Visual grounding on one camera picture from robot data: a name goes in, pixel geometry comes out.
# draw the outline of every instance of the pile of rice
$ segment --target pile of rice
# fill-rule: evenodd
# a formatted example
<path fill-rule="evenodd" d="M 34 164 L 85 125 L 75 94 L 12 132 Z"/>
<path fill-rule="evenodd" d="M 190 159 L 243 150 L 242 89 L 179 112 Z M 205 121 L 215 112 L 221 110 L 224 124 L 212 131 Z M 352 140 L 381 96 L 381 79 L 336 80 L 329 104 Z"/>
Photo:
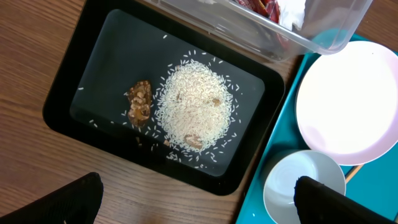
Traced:
<path fill-rule="evenodd" d="M 201 152 L 226 135 L 232 100 L 222 76 L 191 60 L 166 80 L 155 115 L 171 146 Z M 184 141 L 186 135 L 198 136 L 203 147 L 191 147 Z"/>

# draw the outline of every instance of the plastic bin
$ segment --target plastic bin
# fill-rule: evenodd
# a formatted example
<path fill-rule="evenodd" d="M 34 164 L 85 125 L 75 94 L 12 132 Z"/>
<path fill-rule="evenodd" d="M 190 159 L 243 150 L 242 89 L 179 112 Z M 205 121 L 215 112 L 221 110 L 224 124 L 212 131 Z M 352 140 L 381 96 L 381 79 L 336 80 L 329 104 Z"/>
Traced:
<path fill-rule="evenodd" d="M 372 0 L 307 0 L 301 30 L 287 30 L 233 0 L 145 0 L 272 61 L 334 54 L 349 42 Z"/>

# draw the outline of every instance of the turquoise mat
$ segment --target turquoise mat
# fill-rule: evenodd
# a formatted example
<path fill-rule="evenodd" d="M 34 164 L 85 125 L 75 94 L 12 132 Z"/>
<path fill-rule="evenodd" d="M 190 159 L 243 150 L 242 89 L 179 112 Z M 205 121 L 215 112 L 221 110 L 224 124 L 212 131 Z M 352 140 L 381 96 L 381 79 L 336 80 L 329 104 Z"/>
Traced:
<path fill-rule="evenodd" d="M 366 40 L 354 35 L 351 41 Z M 237 224 L 274 223 L 267 214 L 262 201 L 262 186 L 259 179 L 265 161 L 273 153 L 283 149 L 308 149 L 300 135 L 295 119 L 294 106 L 299 83 L 310 66 L 318 59 L 318 54 L 306 54 L 298 74 L 280 112 L 275 128 L 261 157 L 248 193 L 244 199 Z M 352 167 L 341 167 L 347 174 Z M 395 219 L 398 213 L 398 144 L 387 154 L 370 162 L 347 184 L 346 196 L 376 213 Z"/>

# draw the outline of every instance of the tray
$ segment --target tray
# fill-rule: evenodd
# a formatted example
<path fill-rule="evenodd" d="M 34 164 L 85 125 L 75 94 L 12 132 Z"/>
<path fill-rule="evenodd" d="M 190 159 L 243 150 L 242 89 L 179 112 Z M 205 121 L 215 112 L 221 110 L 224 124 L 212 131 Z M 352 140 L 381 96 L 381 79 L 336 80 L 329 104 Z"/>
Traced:
<path fill-rule="evenodd" d="M 366 40 L 354 35 L 351 41 Z M 264 208 L 262 200 L 262 186 L 259 179 L 264 164 L 272 155 L 283 149 L 308 149 L 301 137 L 295 119 L 295 99 L 299 83 L 310 66 L 320 55 L 306 54 L 300 66 L 292 88 L 275 124 L 261 161 L 254 174 L 249 190 L 244 198 L 237 224 L 243 223 L 274 223 Z M 346 196 L 355 202 L 364 205 L 374 212 L 395 219 L 398 213 L 398 145 L 395 145 L 387 154 L 379 159 L 365 164 L 363 168 L 347 183 Z M 347 174 L 353 167 L 341 166 Z"/>
<path fill-rule="evenodd" d="M 228 87 L 235 111 L 227 136 L 201 154 L 164 145 L 163 129 L 157 125 L 155 131 L 155 99 L 154 120 L 145 129 L 133 128 L 126 116 L 125 93 L 130 87 L 149 80 L 156 98 L 165 83 L 162 78 L 167 79 L 171 68 L 185 59 L 208 65 L 224 75 L 226 85 L 240 87 L 239 91 Z M 43 116 L 50 128 L 64 135 L 227 195 L 238 187 L 257 148 L 265 147 L 284 90 L 277 72 L 145 5 L 131 0 L 87 0 Z M 170 159 L 170 153 L 178 159 Z"/>

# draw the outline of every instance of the chopstick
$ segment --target chopstick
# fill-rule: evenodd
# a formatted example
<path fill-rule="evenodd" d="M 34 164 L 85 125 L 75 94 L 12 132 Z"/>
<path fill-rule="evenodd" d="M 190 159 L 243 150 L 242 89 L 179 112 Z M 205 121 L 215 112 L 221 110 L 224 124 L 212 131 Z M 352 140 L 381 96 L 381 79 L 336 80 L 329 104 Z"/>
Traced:
<path fill-rule="evenodd" d="M 346 183 L 348 183 L 355 174 L 363 167 L 364 164 L 356 166 L 350 170 L 350 172 L 346 175 Z"/>

